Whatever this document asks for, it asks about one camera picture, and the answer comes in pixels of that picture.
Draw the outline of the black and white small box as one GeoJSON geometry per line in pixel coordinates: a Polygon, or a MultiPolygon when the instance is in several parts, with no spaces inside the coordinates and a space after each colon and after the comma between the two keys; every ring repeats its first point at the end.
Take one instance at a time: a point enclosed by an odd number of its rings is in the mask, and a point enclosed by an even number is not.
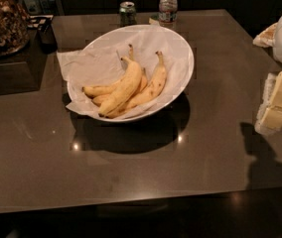
{"type": "Polygon", "coordinates": [[[52,21],[53,18],[54,18],[53,15],[30,16],[27,20],[27,26],[29,29],[39,29],[45,23],[52,21]]]}

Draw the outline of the clear plastic water bottle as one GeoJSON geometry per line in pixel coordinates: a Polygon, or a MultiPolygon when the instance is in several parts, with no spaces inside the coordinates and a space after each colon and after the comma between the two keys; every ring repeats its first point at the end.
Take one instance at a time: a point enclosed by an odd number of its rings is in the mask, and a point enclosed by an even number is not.
{"type": "Polygon", "coordinates": [[[159,1],[159,24],[161,26],[172,26],[177,19],[178,0],[159,1]]]}

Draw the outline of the dark box stand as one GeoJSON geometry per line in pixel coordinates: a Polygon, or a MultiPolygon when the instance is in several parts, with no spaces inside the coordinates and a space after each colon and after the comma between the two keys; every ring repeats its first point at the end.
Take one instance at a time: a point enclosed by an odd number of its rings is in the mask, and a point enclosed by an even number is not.
{"type": "Polygon", "coordinates": [[[38,32],[30,31],[29,37],[22,50],[0,58],[0,95],[40,89],[47,55],[41,49],[38,32]]]}

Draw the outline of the middle hidden yellow banana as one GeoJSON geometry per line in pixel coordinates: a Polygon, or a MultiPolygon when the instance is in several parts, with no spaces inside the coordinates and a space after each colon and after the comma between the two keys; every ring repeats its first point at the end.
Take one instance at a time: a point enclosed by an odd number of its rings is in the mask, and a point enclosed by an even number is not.
{"type": "MultiPolygon", "coordinates": [[[[128,55],[129,55],[129,58],[131,60],[134,60],[134,50],[133,50],[132,45],[129,45],[128,55]]],[[[135,96],[139,92],[141,92],[146,87],[147,83],[148,83],[148,79],[147,79],[147,76],[146,76],[146,73],[145,73],[145,69],[142,69],[142,77],[141,77],[138,88],[133,93],[133,96],[135,96]]],[[[102,102],[105,101],[108,97],[109,97],[109,94],[102,94],[102,95],[98,95],[98,96],[92,98],[91,101],[94,105],[100,106],[102,104],[102,102]]]]}

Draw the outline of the green soda can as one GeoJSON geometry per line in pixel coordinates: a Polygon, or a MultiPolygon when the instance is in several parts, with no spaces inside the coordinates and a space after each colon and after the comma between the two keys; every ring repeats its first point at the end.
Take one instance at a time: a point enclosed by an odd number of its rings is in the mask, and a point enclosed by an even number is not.
{"type": "Polygon", "coordinates": [[[124,1],[119,8],[120,26],[126,27],[136,25],[136,9],[135,4],[130,1],[124,1]]]}

